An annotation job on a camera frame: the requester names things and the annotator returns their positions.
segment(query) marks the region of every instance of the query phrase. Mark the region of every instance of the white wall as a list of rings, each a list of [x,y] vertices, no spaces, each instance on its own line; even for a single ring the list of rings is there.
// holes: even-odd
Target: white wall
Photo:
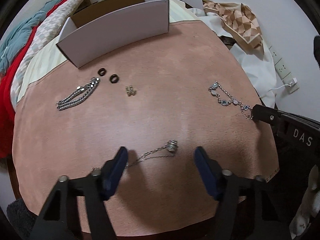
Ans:
[[[201,0],[183,0],[202,8]],[[300,89],[288,95],[276,93],[276,104],[284,111],[320,121],[320,70],[313,56],[316,29],[294,0],[212,0],[248,5],[257,16],[263,35],[283,57]]]
[[[5,215],[7,215],[7,206],[15,200],[7,170],[7,162],[2,159],[0,160],[0,207]]]

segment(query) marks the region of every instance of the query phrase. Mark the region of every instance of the black ring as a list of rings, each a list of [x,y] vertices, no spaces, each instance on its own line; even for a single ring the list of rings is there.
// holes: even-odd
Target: black ring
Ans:
[[[112,83],[112,84],[114,84],[114,83],[117,83],[118,81],[119,81],[119,77],[118,77],[118,75],[117,74],[113,74],[113,75],[111,75],[111,77],[110,77],[110,82]]]
[[[106,74],[106,72],[107,71],[106,71],[105,68],[101,68],[101,69],[98,70],[98,75],[102,77],[102,76],[104,76]]]

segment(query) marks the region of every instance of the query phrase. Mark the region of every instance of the silver chain bracelet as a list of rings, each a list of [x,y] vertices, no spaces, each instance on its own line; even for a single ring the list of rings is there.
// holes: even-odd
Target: silver chain bracelet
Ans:
[[[216,92],[217,88],[220,88],[229,98],[230,100],[225,100],[225,99],[220,99],[220,94]],[[231,104],[235,105],[235,106],[240,106],[241,109],[241,113],[242,115],[248,119],[248,120],[252,120],[252,109],[249,105],[243,105],[240,101],[236,100],[232,95],[230,95],[227,91],[225,91],[221,85],[219,84],[218,81],[216,81],[213,85],[211,85],[209,87],[209,91],[211,92],[211,94],[214,97],[218,98],[218,103],[223,105],[223,106],[229,106]],[[250,110],[250,115],[247,115],[244,111],[248,111]]]
[[[166,149],[169,153],[171,153],[170,155],[162,155],[162,156],[153,156],[153,157],[148,157],[146,158],[148,155],[150,154],[153,154],[153,153],[156,153],[158,151],[161,151],[161,150],[164,150]],[[136,159],[135,162],[131,163],[131,164],[127,164],[126,165],[126,169],[128,167],[131,167],[131,166],[134,166],[134,165],[137,165],[138,163],[140,162],[143,162],[143,161],[146,161],[146,160],[149,160],[149,159],[154,159],[154,158],[165,158],[165,157],[174,157],[176,152],[178,150],[178,141],[176,140],[170,140],[168,141],[163,147],[160,147],[158,149],[155,149],[153,151],[150,151],[150,152],[147,152],[147,153],[144,153],[141,155],[141,157],[139,157],[138,159]]]
[[[62,110],[68,109],[70,107],[77,106],[77,105],[81,104],[83,101],[85,101],[93,93],[93,91],[99,85],[99,82],[100,82],[99,78],[93,77],[92,79],[90,79],[89,83],[85,84],[84,86],[77,87],[77,89],[70,96],[57,102],[57,109],[59,111],[62,111]],[[73,98],[75,98],[76,96],[78,96],[82,93],[84,93],[83,96],[71,101]]]

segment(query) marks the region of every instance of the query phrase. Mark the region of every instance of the jewelry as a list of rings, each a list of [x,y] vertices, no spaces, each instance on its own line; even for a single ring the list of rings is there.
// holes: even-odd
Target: jewelry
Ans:
[[[136,90],[133,90],[133,86],[125,87],[128,96],[134,96],[136,94]]]
[[[229,98],[230,100],[227,101],[227,100],[224,100],[224,99],[220,99],[220,94],[216,92],[216,89],[217,88],[220,88]],[[252,109],[249,105],[243,105],[240,101],[236,100],[235,98],[232,97],[232,95],[230,95],[227,91],[225,91],[221,85],[219,84],[218,81],[216,81],[213,85],[211,85],[209,87],[209,91],[211,92],[211,94],[214,96],[214,97],[217,97],[218,98],[218,103],[219,104],[222,104],[223,106],[229,106],[231,104],[234,104],[235,106],[240,106],[240,109],[241,109],[241,113],[242,115],[248,119],[248,120],[252,120]],[[250,110],[250,115],[246,115],[244,111],[248,111]]]
[[[109,78],[109,80],[110,80],[110,82],[111,82],[112,84],[115,84],[115,83],[117,83],[117,82],[119,81],[119,77],[118,77],[117,74],[113,74],[113,75],[111,75],[111,77]]]
[[[59,111],[62,111],[67,108],[81,104],[83,101],[85,101],[93,93],[93,91],[99,85],[99,82],[100,82],[100,78],[93,77],[92,79],[90,79],[89,83],[85,84],[84,86],[77,87],[76,91],[74,91],[70,96],[57,102],[57,104],[56,104],[57,109]],[[71,101],[73,98],[75,98],[76,96],[78,96],[82,93],[84,93],[83,96]]]
[[[107,71],[106,71],[105,68],[101,68],[101,69],[98,70],[98,75],[102,77],[102,76],[104,76],[106,74],[106,72]]]
[[[148,155],[156,153],[156,152],[164,150],[164,149],[166,149],[171,154],[170,155],[162,155],[162,156],[153,156],[153,157],[146,158]],[[143,161],[149,160],[149,159],[153,159],[153,158],[174,157],[176,152],[177,152],[177,150],[178,150],[178,141],[170,140],[163,147],[160,147],[160,148],[155,149],[155,150],[153,150],[151,152],[147,152],[147,153],[142,154],[141,157],[136,159],[135,162],[133,162],[131,164],[127,164],[125,168],[127,169],[128,167],[137,165],[140,162],[143,162]]]

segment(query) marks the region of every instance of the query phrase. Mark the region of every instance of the electrical outlet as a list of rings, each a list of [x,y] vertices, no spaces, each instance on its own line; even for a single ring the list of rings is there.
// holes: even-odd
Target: electrical outlet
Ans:
[[[270,50],[272,58],[273,58],[273,63],[276,65],[279,62],[279,60],[282,59],[282,57],[276,52],[276,50],[274,49],[273,46],[271,46],[269,48],[269,50]]]
[[[292,75],[292,73],[290,72],[283,80],[283,84],[289,84],[290,80],[292,80],[294,78],[294,76]],[[296,83],[295,85],[293,85],[292,87],[286,86],[285,87],[286,90],[288,91],[289,94],[295,92],[297,89],[299,89],[299,84]]]
[[[291,73],[289,67],[284,63],[283,59],[279,60],[279,62],[275,64],[275,68],[281,80]]]

